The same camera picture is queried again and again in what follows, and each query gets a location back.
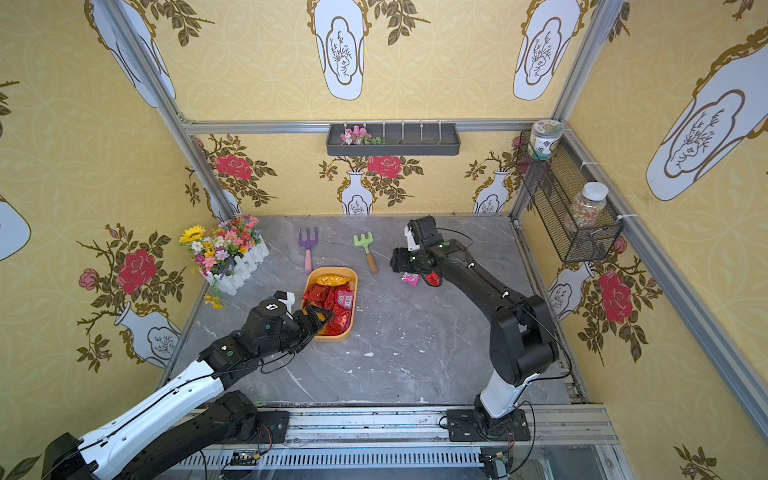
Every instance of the yellow snack bag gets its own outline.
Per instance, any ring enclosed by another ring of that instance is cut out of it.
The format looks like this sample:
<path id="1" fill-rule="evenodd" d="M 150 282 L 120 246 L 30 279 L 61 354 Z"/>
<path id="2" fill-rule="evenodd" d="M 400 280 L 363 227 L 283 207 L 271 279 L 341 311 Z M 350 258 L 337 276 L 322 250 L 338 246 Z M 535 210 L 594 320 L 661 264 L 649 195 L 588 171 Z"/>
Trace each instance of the yellow snack bag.
<path id="1" fill-rule="evenodd" d="M 315 279 L 315 283 L 325 286 L 339 286 L 348 283 L 349 279 L 345 276 L 336 275 L 335 273 L 329 273 L 327 275 L 318 276 Z"/>

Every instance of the sunflower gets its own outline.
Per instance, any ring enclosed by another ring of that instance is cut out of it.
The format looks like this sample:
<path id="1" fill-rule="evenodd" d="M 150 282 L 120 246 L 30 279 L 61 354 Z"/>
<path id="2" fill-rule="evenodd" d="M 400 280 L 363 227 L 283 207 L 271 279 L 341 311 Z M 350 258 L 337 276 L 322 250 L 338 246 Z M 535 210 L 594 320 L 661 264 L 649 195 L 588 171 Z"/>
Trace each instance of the sunflower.
<path id="1" fill-rule="evenodd" d="M 195 240 L 202 240 L 205 229 L 201 225 L 195 225 L 192 228 L 187 228 L 184 231 L 184 235 L 181 236 L 179 242 L 191 243 Z"/>

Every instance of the robotic arm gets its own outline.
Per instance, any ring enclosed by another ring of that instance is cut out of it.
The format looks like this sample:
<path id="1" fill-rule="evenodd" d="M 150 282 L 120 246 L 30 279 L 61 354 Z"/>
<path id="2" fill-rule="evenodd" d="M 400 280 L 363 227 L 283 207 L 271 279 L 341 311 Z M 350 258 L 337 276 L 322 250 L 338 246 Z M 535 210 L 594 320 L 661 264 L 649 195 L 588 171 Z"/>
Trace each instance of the robotic arm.
<path id="1" fill-rule="evenodd" d="M 515 409 L 528 383 L 558 359 L 549 310 L 541 297 L 525 297 L 499 282 L 460 242 L 444 240 L 434 217 L 411 220 L 406 239 L 409 247 L 393 252 L 392 271 L 420 273 L 433 286 L 448 280 L 491 323 L 488 354 L 495 371 L 475 401 L 475 421 L 481 432 L 495 437 L 504 432 L 496 419 Z"/>
<path id="2" fill-rule="evenodd" d="M 252 308 L 242 329 L 214 340 L 196 361 L 143 402 L 81 439 L 65 433 L 54 440 L 45 450 L 43 479 L 149 480 L 211 443 L 255 439 L 264 424 L 263 414 L 238 391 L 221 396 L 195 419 L 168 429 L 262 366 L 268 356 L 303 350 L 332 316 L 314 306 L 291 315 L 293 301 L 292 293 L 275 292 Z"/>

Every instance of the wooden handle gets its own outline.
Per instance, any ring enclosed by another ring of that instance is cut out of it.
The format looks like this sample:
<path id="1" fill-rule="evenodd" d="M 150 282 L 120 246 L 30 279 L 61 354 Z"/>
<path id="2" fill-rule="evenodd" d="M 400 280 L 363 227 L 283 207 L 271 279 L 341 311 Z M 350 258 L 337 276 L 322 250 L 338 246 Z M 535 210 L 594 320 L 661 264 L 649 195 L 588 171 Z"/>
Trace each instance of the wooden handle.
<path id="1" fill-rule="evenodd" d="M 366 255 L 366 258 L 368 259 L 368 267 L 371 269 L 371 273 L 374 275 L 379 272 L 379 268 L 376 266 L 376 259 L 373 258 L 373 254 L 369 253 Z"/>

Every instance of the red snack packet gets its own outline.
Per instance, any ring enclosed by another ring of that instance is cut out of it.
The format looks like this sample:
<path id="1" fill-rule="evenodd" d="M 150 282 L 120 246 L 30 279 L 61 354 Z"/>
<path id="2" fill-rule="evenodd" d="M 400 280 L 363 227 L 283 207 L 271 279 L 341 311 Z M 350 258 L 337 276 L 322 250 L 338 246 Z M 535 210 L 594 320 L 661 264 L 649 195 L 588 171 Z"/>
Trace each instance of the red snack packet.
<path id="1" fill-rule="evenodd" d="M 345 309 L 342 306 L 335 305 L 333 307 L 333 318 L 327 325 L 320 330 L 318 335 L 324 336 L 337 336 L 346 332 L 349 328 L 349 321 L 352 318 L 352 312 Z"/>
<path id="2" fill-rule="evenodd" d="M 306 292 L 304 292 L 304 296 L 302 298 L 304 300 L 309 300 L 310 302 L 315 302 L 317 306 L 322 306 L 325 304 L 331 288 L 332 287 L 330 286 L 317 285 L 316 283 L 313 283 L 307 287 Z"/>
<path id="3" fill-rule="evenodd" d="M 336 291 L 336 305 L 341 306 L 347 310 L 352 309 L 352 304 L 355 299 L 355 293 L 349 290 L 338 289 Z"/>
<path id="4" fill-rule="evenodd" d="M 333 310 L 333 306 L 336 305 L 336 290 L 339 287 L 327 286 L 326 288 L 328 289 L 328 296 L 323 302 L 323 308 L 326 310 Z"/>

